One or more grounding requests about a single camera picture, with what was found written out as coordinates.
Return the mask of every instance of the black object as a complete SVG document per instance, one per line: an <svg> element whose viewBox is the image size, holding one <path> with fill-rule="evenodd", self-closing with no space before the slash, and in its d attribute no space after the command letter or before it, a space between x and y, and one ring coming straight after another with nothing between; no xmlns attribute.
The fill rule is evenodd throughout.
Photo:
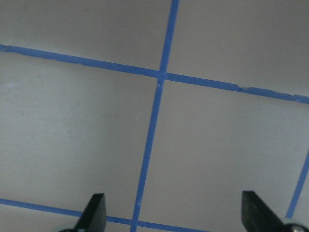
<svg viewBox="0 0 309 232"><path fill-rule="evenodd" d="M104 193L93 194L74 229L60 232L104 232L106 208Z"/></svg>
<svg viewBox="0 0 309 232"><path fill-rule="evenodd" d="M303 225L284 224L253 191L242 192L241 221L247 232L309 232Z"/></svg>

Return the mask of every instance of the grid line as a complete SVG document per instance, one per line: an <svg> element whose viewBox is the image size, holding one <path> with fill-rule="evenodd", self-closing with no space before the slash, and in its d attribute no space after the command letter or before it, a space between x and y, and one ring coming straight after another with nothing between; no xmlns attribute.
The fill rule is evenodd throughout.
<svg viewBox="0 0 309 232"><path fill-rule="evenodd" d="M146 140L146 145L145 145L144 159L143 159L141 173L140 173L140 180L139 180L139 186L137 190L133 217L132 219L125 219L125 218L107 216L107 221L109 222L131 225L130 232L136 232L137 227L146 227L146 228L173 231L173 232L207 232L207 231L195 230L195 229L190 229L190 228L183 228L183 227L177 227L177 226L170 226L170 225L139 221L141 201L142 201L143 191L145 187L147 172L148 172L150 154L152 150L152 145L153 145L153 140L154 140L154 135L155 135L155 128L157 124L158 113L160 109L160 102L161 102L162 93L163 93L163 85L164 85L165 80L309 104L309 96L279 93L273 90L256 88L256 87L244 88L244 87L239 87L236 84L227 83L227 82L202 79L202 78L185 76L185 75L180 75L180 74L166 73L166 70L168 67L168 61L169 61L169 53L170 53L171 44L172 44L172 36L173 36L173 31L174 31L175 23L176 23L178 5L179 5L179 0L173 0L171 3L171 11L169 14L169 22L167 25L167 33L165 37L165 43L164 43L163 54L162 54L159 70L152 70L152 69L141 68L141 67L136 67L136 66L95 60L95 59L90 59L90 58L75 57L75 56L70 56L70 55L65 55L65 54L58 54L58 53L18 47L18 46L5 46L5 45L0 44L0 52L12 52L12 53L18 53L18 54L22 54L22 55L30 56L30 57L54 59L54 60L61 61L61 62L81 64L81 65L85 65L89 67L97 67L97 68L102 68L102 69L107 69L107 70L113 70L113 71L125 72L125 73L127 72L127 73L132 73L132 74L140 74L144 76L157 78L157 88L156 88L156 92L154 96L153 109L152 109L149 130L148 130L148 135L147 135L147 140ZM300 173L300 176L299 176L296 188L295 188L294 195L292 197L288 212L286 214L286 217L288 218L291 218L293 216L293 213L297 206L297 202L299 200L301 191L303 189L303 185L306 180L308 171L309 171L309 153L307 154L307 157L305 159L303 168L301 170L301 173ZM50 212L50 213L55 213L55 214L70 215L74 217L80 217L80 215L82 214L82 212L79 212L79 211L60 209L60 208L55 208L55 207L50 207L50 206L24 203L24 202L12 201L12 200L7 200L7 199L0 199L0 204L27 208L27 209L32 209L32 210L45 211L45 212Z"/></svg>

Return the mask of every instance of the gray floor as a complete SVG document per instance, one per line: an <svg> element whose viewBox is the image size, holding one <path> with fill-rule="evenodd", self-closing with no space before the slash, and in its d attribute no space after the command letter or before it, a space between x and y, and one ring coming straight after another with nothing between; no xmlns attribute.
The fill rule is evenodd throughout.
<svg viewBox="0 0 309 232"><path fill-rule="evenodd" d="M170 4L2 0L0 44L158 70ZM308 8L180 0L168 72L309 96ZM0 71L0 198L82 211L105 192L108 215L132 219L156 79L3 52ZM244 232L243 190L285 216L308 113L309 104L166 81L139 220ZM307 179L295 218L309 225L308 202ZM76 220L0 204L5 231Z"/></svg>

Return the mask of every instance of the vertical blue line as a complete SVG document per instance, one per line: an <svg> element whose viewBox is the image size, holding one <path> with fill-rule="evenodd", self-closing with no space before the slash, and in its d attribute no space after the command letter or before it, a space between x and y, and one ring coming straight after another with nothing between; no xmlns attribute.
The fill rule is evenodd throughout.
<svg viewBox="0 0 309 232"><path fill-rule="evenodd" d="M307 157L305 159L304 166L301 170L301 173L300 173L300 176L299 176L299 179L298 179L298 182L297 182L297 185L296 185L294 195L292 197L288 212L285 215L286 218L292 218L293 217L293 213L294 213L295 208L297 206L297 203L298 203L298 200L299 200L299 197L300 197L300 193L303 189L303 186L304 186L304 183L305 183L305 180L306 180L306 176L308 174L308 170L309 170L309 152L308 152Z"/></svg>
<svg viewBox="0 0 309 232"><path fill-rule="evenodd" d="M143 198L143 193L145 189L146 177L149 167L150 155L153 147L153 142L155 138L155 129L158 121L158 115L160 110L161 98L163 93L163 85L164 80L166 79L166 70L169 61L169 54L172 44L172 38L175 28L177 10L178 10L179 0L173 0L170 7L169 13L169 21L165 36L165 42L163 47L163 53L160 63L160 75L158 76L157 80L157 87L154 95L154 103L149 123L148 135L146 140L146 146L144 151L143 162L140 171L140 180L137 189L136 199L135 199L135 206L133 211L132 223L130 232L136 232L139 216L140 216L140 207Z"/></svg>

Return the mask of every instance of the screw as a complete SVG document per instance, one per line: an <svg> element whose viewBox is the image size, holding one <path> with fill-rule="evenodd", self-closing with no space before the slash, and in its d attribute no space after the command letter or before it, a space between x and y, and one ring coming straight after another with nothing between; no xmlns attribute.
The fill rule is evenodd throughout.
<svg viewBox="0 0 309 232"><path fill-rule="evenodd" d="M292 232L305 232L305 229L301 226L292 226Z"/></svg>

